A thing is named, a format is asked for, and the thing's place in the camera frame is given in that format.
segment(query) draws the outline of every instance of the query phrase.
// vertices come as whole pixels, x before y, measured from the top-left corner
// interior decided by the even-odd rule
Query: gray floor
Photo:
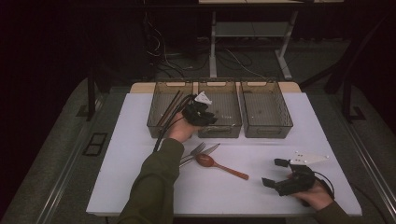
[[[218,77],[256,76],[241,68],[234,55],[248,70],[266,77],[277,77],[282,81],[282,73],[274,55],[274,49],[280,44],[278,39],[221,39],[217,48]],[[286,61],[293,75],[293,81],[300,83],[327,68],[341,57],[347,46],[348,42],[342,40],[292,41],[286,54]],[[177,54],[176,49],[169,50],[169,62],[183,69],[176,71],[163,65],[161,69],[165,72],[159,72],[158,77],[180,77],[180,73],[185,77],[209,76],[206,60],[207,42],[202,42],[201,53],[197,59],[186,59],[183,55]],[[361,161],[360,152],[362,148],[368,151],[376,165],[375,168],[383,176],[389,188],[396,189],[396,180],[392,175],[392,171],[396,168],[394,160],[396,137],[356,88],[353,89],[352,105],[361,109],[366,120],[356,120],[352,124],[345,122],[340,114],[341,92],[335,95],[325,94],[322,89],[325,82],[326,78],[323,78],[304,91],[308,94],[348,181],[353,186],[358,186],[374,201],[372,203],[359,190],[355,191],[363,210],[363,216],[358,218],[364,219],[367,224],[384,223],[375,208],[376,205],[388,223],[395,223],[394,217],[384,203],[386,197],[378,190],[370,169]],[[2,224],[106,223],[104,217],[89,215],[85,209],[129,87],[117,87],[113,88],[111,93],[98,94],[100,95],[97,100],[98,112],[90,122],[84,117],[77,116],[81,107],[87,104],[86,87],[85,80],[70,96],[2,219]],[[83,156],[81,151],[87,146],[93,133],[107,133],[104,149],[98,157]],[[109,223],[114,221],[114,217],[108,219]],[[269,222],[262,219],[241,219],[233,223]],[[282,221],[273,220],[271,223],[282,223]],[[286,218],[286,223],[309,224],[316,221],[312,217],[294,217]]]

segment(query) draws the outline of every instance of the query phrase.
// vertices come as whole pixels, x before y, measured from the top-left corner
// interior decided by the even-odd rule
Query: plastic storage bin
[[[246,138],[286,138],[293,122],[278,83],[242,78],[240,102]]]
[[[242,127],[238,95],[233,78],[200,78],[198,92],[212,101],[207,112],[215,114],[216,123],[198,132],[200,138],[238,138]]]
[[[151,137],[158,138],[168,116],[185,96],[192,94],[192,88],[191,79],[160,79],[156,82],[147,123]]]

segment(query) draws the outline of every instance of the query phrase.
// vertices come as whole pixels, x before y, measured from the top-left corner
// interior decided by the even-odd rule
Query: black cord
[[[376,205],[376,203],[374,202],[374,200],[368,195],[366,194],[361,188],[359,188],[358,186],[356,186],[355,184],[348,182],[349,185],[353,188],[356,189],[358,192],[360,192],[367,200],[370,201],[370,203],[375,207],[376,211],[379,213],[379,215],[382,217],[382,220],[384,221],[385,224],[389,224],[387,219],[385,218],[384,213],[382,213],[381,209],[379,209],[378,205]]]
[[[172,63],[172,62],[170,62],[169,60],[168,60],[168,62],[171,63],[171,64],[173,64],[174,66],[178,67],[178,68],[179,68],[180,70],[182,70],[182,71],[198,71],[198,70],[201,70],[202,68],[205,67],[205,65],[206,65],[206,63],[207,63],[208,60],[209,60],[209,57],[208,57],[208,56],[205,57],[204,63],[203,63],[202,65],[200,65],[199,67],[196,67],[196,68],[182,68],[180,65],[178,65],[178,64],[176,64],[176,63]]]
[[[180,74],[181,77],[184,77],[183,73],[180,72],[180,71],[179,71],[178,69],[176,69],[175,67],[172,67],[171,65],[166,64],[166,63],[161,63],[160,65],[161,65],[161,66],[168,67],[168,68],[170,68],[170,69],[172,69],[172,70],[174,70],[174,71],[177,71],[177,72]]]
[[[186,103],[187,100],[190,100],[191,97],[193,95],[189,94],[187,96],[185,96],[180,103],[176,106],[176,108],[174,109],[174,111],[172,112],[172,114],[169,116],[168,120],[165,122],[165,124],[163,125],[163,129],[160,132],[160,135],[158,136],[157,142],[155,143],[154,149],[152,152],[156,152],[158,151],[158,147],[160,146],[161,141],[163,140],[163,137],[165,136],[166,132],[168,131],[168,129],[170,128],[170,123],[172,121],[172,119],[175,117],[175,115],[181,111],[181,106],[184,105]]]
[[[157,33],[158,36],[159,36],[159,38],[156,37],[156,39],[158,40],[158,47],[157,47],[156,49],[160,49],[161,41],[163,42],[163,45],[162,45],[163,49],[162,49],[162,52],[159,52],[158,55],[153,55],[153,56],[160,57],[161,55],[163,55],[163,59],[164,59],[164,60],[166,61],[166,63],[167,63],[167,65],[165,65],[165,64],[163,64],[163,65],[165,65],[165,66],[167,66],[167,67],[170,67],[170,68],[173,68],[173,69],[176,70],[182,77],[185,77],[184,74],[183,74],[183,70],[182,70],[182,69],[179,70],[179,69],[177,69],[176,67],[172,66],[171,63],[170,63],[170,62],[168,61],[168,59],[166,58],[166,43],[165,43],[165,39],[163,38],[163,35],[161,34],[161,32],[158,31],[150,22],[148,22],[148,25],[149,25],[149,27],[150,27],[155,33]]]
[[[314,174],[321,175],[323,178],[325,178],[327,180],[327,182],[329,182],[330,186],[332,187],[332,196],[335,197],[335,191],[334,191],[334,186],[332,185],[332,181],[330,181],[330,179],[327,178],[326,175],[323,175],[319,172],[314,171]]]
[[[173,123],[171,123],[171,124],[169,125],[169,128],[172,127],[176,122],[178,122],[178,121],[181,120],[181,119],[184,119],[184,117],[181,117],[180,119],[175,120],[175,122],[173,122]]]
[[[232,68],[231,66],[225,64],[222,59],[224,59],[224,60],[226,60],[226,59],[223,56],[221,56],[220,54],[218,54],[218,53],[216,54],[216,59],[219,61],[219,63],[221,63],[224,67],[226,67],[228,69],[231,69],[231,70],[234,70],[234,71],[243,70],[243,68],[241,67],[241,64],[238,64],[238,67],[236,67],[236,68]]]
[[[227,52],[226,55],[231,55],[230,51],[227,51],[226,48],[219,48],[219,49],[222,49],[222,50],[226,51],[226,52]],[[239,61],[239,62],[238,62],[238,61],[235,60],[234,57],[232,57],[232,59],[227,59],[227,58],[221,56],[221,54],[217,54],[217,57],[218,57],[219,59],[223,59],[223,60],[225,60],[225,61],[227,61],[227,62],[229,62],[229,63],[237,64],[238,66],[245,66],[245,67],[248,67],[248,66],[251,66],[251,65],[253,64],[253,61],[251,60],[251,58],[250,58],[249,56],[246,55],[246,53],[243,53],[243,52],[238,52],[238,53],[241,54],[241,55],[243,55],[243,56],[245,56],[245,57],[248,59],[248,63],[242,63],[240,59],[238,59],[238,61]],[[220,61],[225,67],[227,67],[227,68],[230,68],[230,69],[233,69],[233,70],[240,70],[240,69],[243,69],[243,68],[240,68],[240,69],[231,68],[231,67],[228,67],[227,65],[225,65],[221,60],[219,60],[219,61]]]
[[[184,76],[184,73],[183,73],[183,68],[181,68],[181,67],[180,67],[178,64],[176,64],[176,63],[169,62],[169,60],[168,60],[168,63],[174,65],[174,66],[175,66],[174,69],[177,70],[177,71],[180,73],[180,75],[181,75],[182,77],[185,77],[185,76]]]
[[[281,71],[283,71],[285,68],[287,68],[288,66],[290,66],[291,65],[291,63],[294,61],[294,60],[296,60],[297,58],[299,58],[300,57],[300,55],[302,54],[302,53],[305,53],[306,52],[306,50],[307,49],[309,49],[310,48],[310,46],[311,46],[311,42],[309,42],[308,44],[307,44],[307,46],[306,47],[304,47],[304,49],[301,51],[301,52],[299,52],[299,53],[297,53],[292,59],[290,59],[288,62],[286,62],[286,65],[284,66],[284,67],[281,67],[280,68],[280,70]],[[252,65],[253,64],[253,61],[247,56],[247,55],[245,55],[245,57],[247,57],[250,61],[251,61],[251,63],[249,64],[249,65],[247,65],[247,64],[242,64],[242,63],[238,63],[238,62],[234,62],[234,61],[231,61],[231,60],[228,60],[228,59],[225,59],[224,57],[222,57],[222,56],[220,56],[219,54],[217,54],[217,57],[219,58],[219,59],[223,59],[223,60],[225,60],[225,61],[228,61],[228,62],[230,62],[230,63],[235,63],[235,64],[238,64],[238,65],[240,65],[240,66],[250,66],[250,65]],[[243,68],[231,68],[230,66],[228,66],[228,65],[226,65],[224,62],[222,62],[221,60],[219,60],[219,62],[221,63],[221,64],[223,64],[224,65],[224,67],[226,67],[226,68],[229,68],[229,69],[232,69],[232,70],[242,70]],[[272,72],[277,72],[278,70],[270,70],[270,71],[264,71],[264,73],[272,73]]]
[[[156,67],[158,70],[160,70],[160,71],[162,71],[162,72],[164,72],[166,75],[168,75],[169,77],[174,77],[174,76],[172,76],[170,73],[168,73],[165,69],[161,69],[161,68],[159,68],[159,67]]]

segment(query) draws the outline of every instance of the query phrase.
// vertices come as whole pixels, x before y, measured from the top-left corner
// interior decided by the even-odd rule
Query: white tabletop
[[[262,184],[262,177],[280,181],[290,168],[274,165],[274,159],[292,159],[295,151],[329,156],[309,165],[326,175],[335,188],[335,200],[352,216],[361,207],[332,153],[315,112],[304,93],[284,93],[294,126],[286,139],[247,139],[243,128],[236,139],[200,139],[194,135],[184,143],[188,154],[201,142],[208,147],[221,143],[211,156],[224,166],[249,175],[244,180],[218,168],[201,167],[196,161],[180,169],[175,184],[175,216],[188,217],[297,217],[314,213],[295,198],[278,196]],[[119,120],[92,192],[87,212],[118,216],[129,199],[131,186],[144,159],[152,152],[146,126],[152,93],[126,96]]]

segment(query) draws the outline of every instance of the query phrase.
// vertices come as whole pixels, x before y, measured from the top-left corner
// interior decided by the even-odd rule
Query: green jacket
[[[174,183],[178,178],[184,147],[177,140],[164,139],[161,149],[143,162],[139,176],[132,185],[128,203],[122,210],[119,224],[172,224]],[[320,224],[359,223],[334,202],[318,211]]]

